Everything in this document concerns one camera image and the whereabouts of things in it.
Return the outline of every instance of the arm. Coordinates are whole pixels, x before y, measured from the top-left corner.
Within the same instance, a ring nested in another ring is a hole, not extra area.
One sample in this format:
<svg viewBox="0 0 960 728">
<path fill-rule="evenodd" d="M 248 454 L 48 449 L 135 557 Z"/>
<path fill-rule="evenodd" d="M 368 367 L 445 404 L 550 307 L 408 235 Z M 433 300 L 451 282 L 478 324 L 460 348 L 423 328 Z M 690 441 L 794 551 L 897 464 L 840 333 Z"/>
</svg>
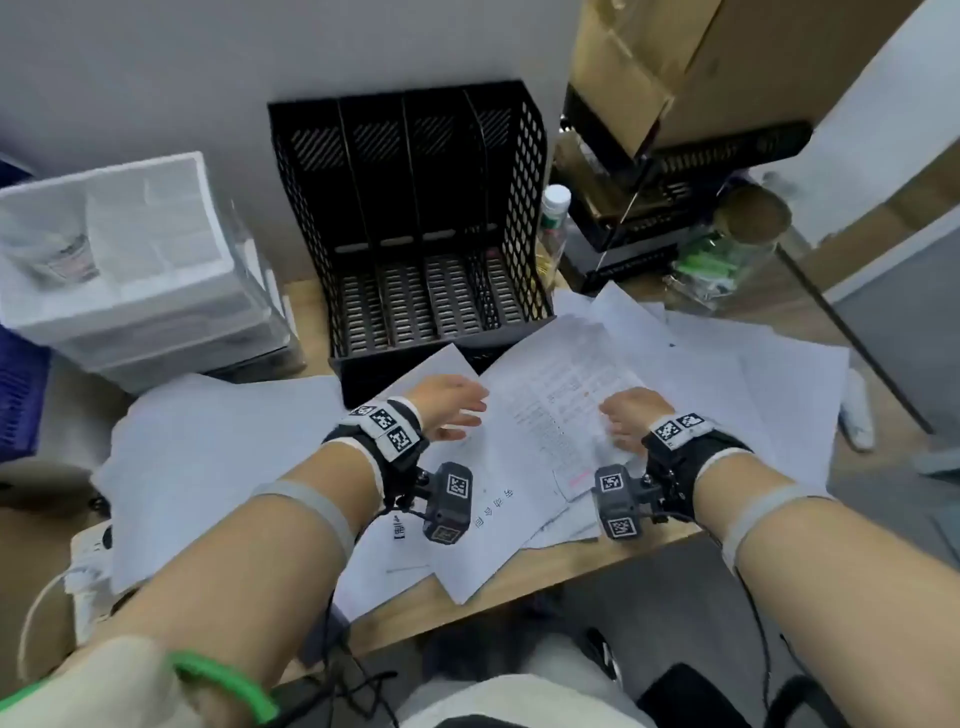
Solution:
<svg viewBox="0 0 960 728">
<path fill-rule="evenodd" d="M 406 397 L 430 439 L 462 439 L 483 411 L 487 391 L 458 376 L 425 379 Z M 354 533 L 380 507 L 367 459 L 331 443 L 284 476 L 332 500 Z M 169 650 L 189 649 L 236 667 L 270 687 L 293 659 L 324 610 L 345 566 L 343 551 L 323 519 L 285 497 L 261 496 L 226 516 L 164 567 L 117 615 L 95 643 L 119 635 L 150 637 Z M 208 720 L 242 717 L 213 689 L 197 695 Z"/>
<path fill-rule="evenodd" d="M 601 409 L 621 447 L 673 408 L 649 390 Z M 697 520 L 718 539 L 789 478 L 752 455 L 701 474 Z M 807 498 L 760 520 L 737 570 L 853 725 L 955 724 L 960 716 L 960 575 L 836 501 Z"/>
</svg>

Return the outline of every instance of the wooden desk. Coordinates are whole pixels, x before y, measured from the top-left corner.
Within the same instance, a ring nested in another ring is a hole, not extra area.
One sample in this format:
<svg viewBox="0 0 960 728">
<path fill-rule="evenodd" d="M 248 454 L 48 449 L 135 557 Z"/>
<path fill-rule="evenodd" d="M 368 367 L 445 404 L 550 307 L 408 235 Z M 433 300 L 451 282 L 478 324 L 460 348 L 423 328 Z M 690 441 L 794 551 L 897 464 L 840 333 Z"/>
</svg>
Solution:
<svg viewBox="0 0 960 728">
<path fill-rule="evenodd" d="M 622 285 L 641 301 L 664 300 L 666 297 L 666 291 L 657 277 L 639 277 Z M 308 280 L 292 283 L 287 286 L 286 293 L 290 296 L 300 343 L 309 362 L 303 375 L 330 374 L 326 361 L 326 310 L 319 282 Z M 827 314 L 777 259 L 760 271 L 751 285 L 738 292 L 726 315 L 742 321 L 768 324 L 779 333 L 808 341 L 848 345 Z M 876 375 L 863 366 L 857 368 L 868 382 L 877 425 L 877 450 L 870 455 L 857 454 L 838 434 L 833 457 L 834 475 L 898 462 L 921 449 L 925 442 L 923 431 Z M 697 531 L 690 524 L 671 521 L 645 529 L 643 538 L 628 544 L 616 544 L 602 537 L 595 543 L 522 550 L 463 606 L 454 604 L 437 578 L 430 576 L 360 618 L 352 627 L 350 644 L 358 655 L 370 652 L 575 576 L 648 553 L 685 539 Z"/>
</svg>

